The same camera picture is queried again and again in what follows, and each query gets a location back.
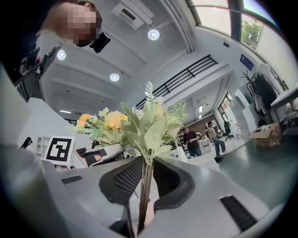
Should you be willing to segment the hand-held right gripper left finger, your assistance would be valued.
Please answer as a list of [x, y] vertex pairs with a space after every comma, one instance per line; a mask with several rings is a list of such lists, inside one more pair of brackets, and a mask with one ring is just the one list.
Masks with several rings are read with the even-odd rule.
[[136, 237], [130, 199], [141, 180], [141, 158], [60, 172], [44, 162], [44, 169], [71, 238]]

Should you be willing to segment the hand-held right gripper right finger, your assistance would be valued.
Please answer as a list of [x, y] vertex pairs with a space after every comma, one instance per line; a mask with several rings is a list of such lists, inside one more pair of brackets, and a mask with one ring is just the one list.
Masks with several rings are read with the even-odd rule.
[[154, 163], [161, 196], [146, 238], [259, 238], [281, 213], [217, 171], [173, 159]]

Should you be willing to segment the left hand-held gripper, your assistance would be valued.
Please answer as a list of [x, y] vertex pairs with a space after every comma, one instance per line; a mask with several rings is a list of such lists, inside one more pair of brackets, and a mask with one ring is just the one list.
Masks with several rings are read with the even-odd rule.
[[[81, 169], [121, 160], [121, 153], [125, 150], [122, 144], [114, 144], [85, 151], [85, 147], [77, 148], [75, 142], [75, 137], [52, 136], [45, 152], [45, 161], [54, 164], [56, 169]], [[78, 150], [85, 151], [83, 155], [86, 155], [86, 160]], [[117, 156], [103, 159], [101, 155]]]

